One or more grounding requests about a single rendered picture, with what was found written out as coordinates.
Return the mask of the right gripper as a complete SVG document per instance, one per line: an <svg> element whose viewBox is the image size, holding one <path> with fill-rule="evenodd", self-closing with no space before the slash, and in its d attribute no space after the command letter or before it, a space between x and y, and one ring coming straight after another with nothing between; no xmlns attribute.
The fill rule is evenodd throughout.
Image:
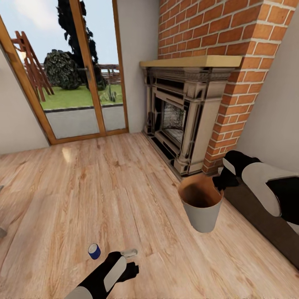
<svg viewBox="0 0 299 299"><path fill-rule="evenodd" d="M225 190L227 187L239 186L239 183L235 177L228 178L223 174L223 172L221 172L219 176L213 176L212 181L214 183L214 187L217 188L219 192L221 189Z"/></svg>

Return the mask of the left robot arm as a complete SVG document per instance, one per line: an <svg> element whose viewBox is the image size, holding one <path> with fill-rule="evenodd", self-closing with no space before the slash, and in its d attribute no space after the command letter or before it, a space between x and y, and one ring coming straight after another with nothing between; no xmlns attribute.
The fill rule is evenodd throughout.
<svg viewBox="0 0 299 299"><path fill-rule="evenodd" d="M127 259L137 256L138 251L134 248L109 253L105 262L64 299L106 299L115 283L135 278L139 274L139 266L135 265L135 262L126 262Z"/></svg>

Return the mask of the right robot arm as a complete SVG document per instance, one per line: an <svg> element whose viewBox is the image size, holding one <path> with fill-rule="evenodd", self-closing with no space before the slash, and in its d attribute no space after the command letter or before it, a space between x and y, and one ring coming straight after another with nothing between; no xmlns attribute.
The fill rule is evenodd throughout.
<svg viewBox="0 0 299 299"><path fill-rule="evenodd" d="M283 218L299 234L299 173L277 169L235 150L223 157L218 173L212 181L219 192L239 186L236 178L241 178L272 216Z"/></svg>

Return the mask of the can of soda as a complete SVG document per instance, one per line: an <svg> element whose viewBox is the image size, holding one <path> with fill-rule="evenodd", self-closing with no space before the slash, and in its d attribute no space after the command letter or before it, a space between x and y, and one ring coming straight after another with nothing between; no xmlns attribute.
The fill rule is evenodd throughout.
<svg viewBox="0 0 299 299"><path fill-rule="evenodd" d="M100 257L101 251L97 244L92 243L88 248L88 253L93 260L96 260Z"/></svg>

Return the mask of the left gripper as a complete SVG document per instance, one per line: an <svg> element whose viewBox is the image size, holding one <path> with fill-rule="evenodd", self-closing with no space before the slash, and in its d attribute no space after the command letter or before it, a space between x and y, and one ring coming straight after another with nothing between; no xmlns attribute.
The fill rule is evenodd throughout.
<svg viewBox="0 0 299 299"><path fill-rule="evenodd" d="M135 278L139 274L139 266L135 265L135 262L127 263L127 269L124 276L117 282L124 282L128 279Z"/></svg>

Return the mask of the trash can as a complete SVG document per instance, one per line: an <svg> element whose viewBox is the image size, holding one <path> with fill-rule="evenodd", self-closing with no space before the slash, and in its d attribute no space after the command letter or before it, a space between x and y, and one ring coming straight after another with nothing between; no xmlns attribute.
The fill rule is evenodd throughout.
<svg viewBox="0 0 299 299"><path fill-rule="evenodd" d="M184 206L191 226L200 233L209 233L215 228L223 199L223 189L219 192L212 177L191 176L178 186L178 195Z"/></svg>

